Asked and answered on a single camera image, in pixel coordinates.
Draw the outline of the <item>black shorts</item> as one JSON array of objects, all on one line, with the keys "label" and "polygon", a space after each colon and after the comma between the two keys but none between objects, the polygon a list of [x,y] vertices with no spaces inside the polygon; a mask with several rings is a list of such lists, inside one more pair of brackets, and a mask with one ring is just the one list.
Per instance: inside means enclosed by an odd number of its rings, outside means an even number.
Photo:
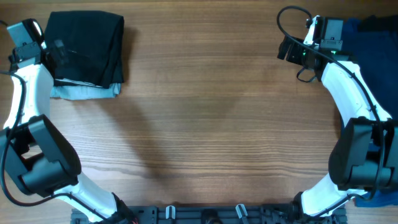
[{"label": "black shorts", "polygon": [[50,14],[45,42],[61,40],[68,62],[55,69],[56,86],[109,88],[123,83],[124,17],[104,11]]}]

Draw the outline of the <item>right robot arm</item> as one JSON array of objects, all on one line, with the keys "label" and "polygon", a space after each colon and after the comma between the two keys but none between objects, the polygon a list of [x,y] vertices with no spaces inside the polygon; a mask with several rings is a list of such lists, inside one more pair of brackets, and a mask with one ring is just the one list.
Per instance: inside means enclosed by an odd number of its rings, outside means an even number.
[{"label": "right robot arm", "polygon": [[332,96],[342,128],[327,175],[295,196],[289,220],[322,220],[350,200],[357,207],[396,205],[397,121],[373,96],[355,54],[343,50],[343,20],[308,16],[305,26],[304,39],[285,34],[278,58],[314,72]]}]

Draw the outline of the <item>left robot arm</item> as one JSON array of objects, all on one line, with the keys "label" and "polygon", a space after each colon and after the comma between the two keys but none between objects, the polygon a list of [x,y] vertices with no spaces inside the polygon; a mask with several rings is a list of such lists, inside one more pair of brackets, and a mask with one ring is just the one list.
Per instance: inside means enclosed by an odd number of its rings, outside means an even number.
[{"label": "left robot arm", "polygon": [[64,62],[63,43],[47,46],[35,19],[8,26],[7,31],[16,46],[10,69],[3,73],[14,85],[1,131],[1,188],[6,198],[20,207],[57,198],[92,223],[138,223],[121,199],[82,172],[76,150],[48,118],[54,70]]}]

